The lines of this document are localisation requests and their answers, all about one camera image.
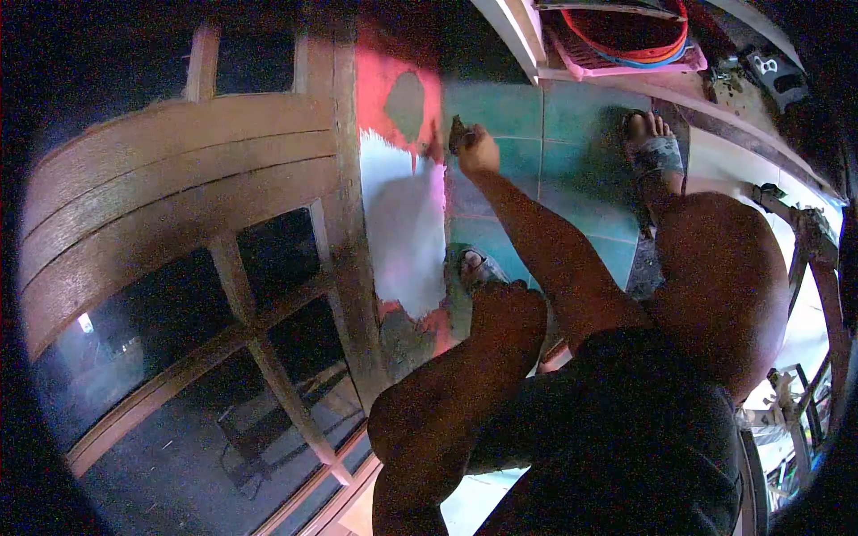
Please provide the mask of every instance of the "hand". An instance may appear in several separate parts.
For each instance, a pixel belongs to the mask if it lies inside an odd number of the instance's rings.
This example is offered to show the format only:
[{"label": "hand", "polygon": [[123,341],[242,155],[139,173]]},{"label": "hand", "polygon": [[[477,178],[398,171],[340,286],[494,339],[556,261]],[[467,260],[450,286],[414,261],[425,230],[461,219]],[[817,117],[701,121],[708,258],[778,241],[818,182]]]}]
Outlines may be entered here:
[{"label": "hand", "polygon": [[494,138],[481,125],[471,127],[473,136],[466,136],[468,143],[458,146],[459,169],[465,176],[475,172],[499,172],[500,152]]},{"label": "hand", "polygon": [[486,283],[473,293],[471,337],[538,353],[548,320],[545,299],[524,281]]}]

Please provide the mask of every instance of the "blue bowl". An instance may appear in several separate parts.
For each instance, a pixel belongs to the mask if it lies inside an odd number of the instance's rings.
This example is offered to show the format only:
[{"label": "blue bowl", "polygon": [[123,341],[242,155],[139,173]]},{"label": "blue bowl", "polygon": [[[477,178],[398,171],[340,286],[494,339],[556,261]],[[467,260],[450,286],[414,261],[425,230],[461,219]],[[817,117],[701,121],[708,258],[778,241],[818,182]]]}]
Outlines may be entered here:
[{"label": "blue bowl", "polygon": [[686,42],[682,45],[682,48],[680,48],[678,51],[676,51],[676,53],[673,54],[668,59],[664,59],[664,60],[661,60],[660,62],[655,62],[655,63],[640,63],[640,62],[633,62],[632,60],[629,60],[629,59],[623,59],[621,57],[608,56],[608,54],[604,54],[602,52],[599,52],[596,49],[593,49],[593,51],[596,54],[604,57],[605,59],[607,59],[611,63],[616,63],[617,65],[622,65],[623,67],[632,67],[634,69],[655,69],[656,67],[663,67],[664,65],[669,65],[669,64],[675,62],[676,60],[680,59],[681,57],[685,56],[686,50],[688,50],[688,40],[686,40]]}]

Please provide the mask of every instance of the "teal tile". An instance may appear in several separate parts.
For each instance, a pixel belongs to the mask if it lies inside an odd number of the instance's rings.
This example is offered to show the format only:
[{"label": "teal tile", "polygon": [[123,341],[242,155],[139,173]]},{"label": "teal tile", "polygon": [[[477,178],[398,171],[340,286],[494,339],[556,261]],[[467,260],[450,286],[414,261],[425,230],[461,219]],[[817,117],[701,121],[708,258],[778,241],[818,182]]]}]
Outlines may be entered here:
[{"label": "teal tile", "polygon": [[[500,174],[508,178],[531,199],[539,191],[539,169],[542,144],[539,140],[499,138]],[[492,207],[471,181],[462,175],[456,158],[450,160],[447,199],[453,214],[494,216]]]},{"label": "teal tile", "polygon": [[606,138],[619,143],[619,124],[630,109],[649,110],[650,98],[610,87],[545,81],[545,138],[584,143]]},{"label": "teal tile", "polygon": [[496,138],[500,151],[500,174],[508,178],[530,199],[539,192],[539,168],[542,158],[540,140]]},{"label": "teal tile", "polygon": [[631,168],[619,148],[545,142],[539,202],[587,235],[637,240]]},{"label": "teal tile", "polygon": [[510,280],[528,281],[530,278],[504,228],[496,220],[454,217],[450,219],[450,241],[471,244],[485,251]]},{"label": "teal tile", "polygon": [[444,132],[453,116],[479,123],[492,136],[542,138],[542,89],[530,84],[447,81],[444,84]]},{"label": "teal tile", "polygon": [[593,249],[599,254],[601,261],[605,263],[607,271],[611,273],[613,280],[617,282],[617,286],[625,290],[625,286],[629,282],[631,263],[635,259],[637,243],[632,244],[599,237],[587,237],[587,239],[593,244]]}]

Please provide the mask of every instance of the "red paint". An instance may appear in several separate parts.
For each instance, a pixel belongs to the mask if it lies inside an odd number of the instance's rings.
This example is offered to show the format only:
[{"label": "red paint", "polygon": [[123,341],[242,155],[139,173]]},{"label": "red paint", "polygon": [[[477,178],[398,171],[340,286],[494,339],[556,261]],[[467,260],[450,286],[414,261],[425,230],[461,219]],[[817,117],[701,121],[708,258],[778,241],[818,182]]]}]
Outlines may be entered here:
[{"label": "red paint", "polygon": [[[358,19],[358,42],[354,51],[355,68],[355,119],[358,130],[374,130],[392,146],[411,153],[412,172],[417,155],[432,141],[433,124],[441,124],[441,80],[438,76],[437,54],[433,50],[437,40],[431,28],[425,27],[425,16],[408,19],[401,14],[395,24],[379,23],[367,17]],[[395,28],[399,36],[391,34]],[[408,143],[393,120],[384,111],[387,96],[404,72],[414,72],[423,85],[423,123],[415,142]],[[382,321],[387,313],[401,309],[397,301],[378,302],[378,316]],[[447,311],[436,309],[420,322],[420,328],[435,333],[434,356],[453,346],[450,336],[450,317]]]},{"label": "red paint", "polygon": [[[429,33],[424,34],[431,40]],[[410,42],[399,43],[378,24],[359,18],[358,43],[354,51],[355,116],[358,129],[375,130],[394,147],[411,153],[412,172],[423,147],[432,140],[432,122],[441,124],[441,80],[432,54],[432,44],[420,42],[413,36]],[[415,142],[405,136],[384,112],[384,104],[396,79],[412,71],[423,84],[423,123]]]}]

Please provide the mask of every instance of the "wall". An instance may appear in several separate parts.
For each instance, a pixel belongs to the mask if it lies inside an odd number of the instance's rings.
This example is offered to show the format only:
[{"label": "wall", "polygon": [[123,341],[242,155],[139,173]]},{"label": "wall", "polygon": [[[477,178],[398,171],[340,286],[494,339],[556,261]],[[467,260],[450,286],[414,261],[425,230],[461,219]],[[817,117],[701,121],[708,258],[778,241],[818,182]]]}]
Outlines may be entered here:
[{"label": "wall", "polygon": [[444,346],[445,338],[433,334],[447,323],[439,309],[446,294],[444,166],[423,156],[441,126],[441,84],[426,20],[385,11],[362,16],[355,50],[366,234],[383,346],[399,364],[392,371],[397,380],[430,358],[436,344]]}]

